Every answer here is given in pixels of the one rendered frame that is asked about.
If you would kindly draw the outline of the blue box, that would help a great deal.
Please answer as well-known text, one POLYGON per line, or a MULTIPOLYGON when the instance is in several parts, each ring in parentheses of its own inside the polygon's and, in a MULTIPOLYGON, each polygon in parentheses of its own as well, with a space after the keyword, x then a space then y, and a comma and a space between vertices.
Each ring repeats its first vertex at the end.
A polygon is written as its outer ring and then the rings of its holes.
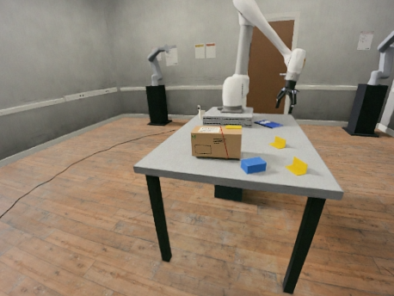
POLYGON ((267 163, 260 157, 253 157, 241 160, 241 168, 246 174, 266 171, 267 163))

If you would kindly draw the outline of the tan cardboard carton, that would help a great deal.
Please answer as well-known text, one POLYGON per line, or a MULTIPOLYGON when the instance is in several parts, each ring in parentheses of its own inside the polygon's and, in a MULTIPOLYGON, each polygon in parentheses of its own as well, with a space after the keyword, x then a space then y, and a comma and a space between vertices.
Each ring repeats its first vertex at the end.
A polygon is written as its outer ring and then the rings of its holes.
POLYGON ((191 146, 195 157, 241 158, 242 129, 195 126, 191 132, 191 146))

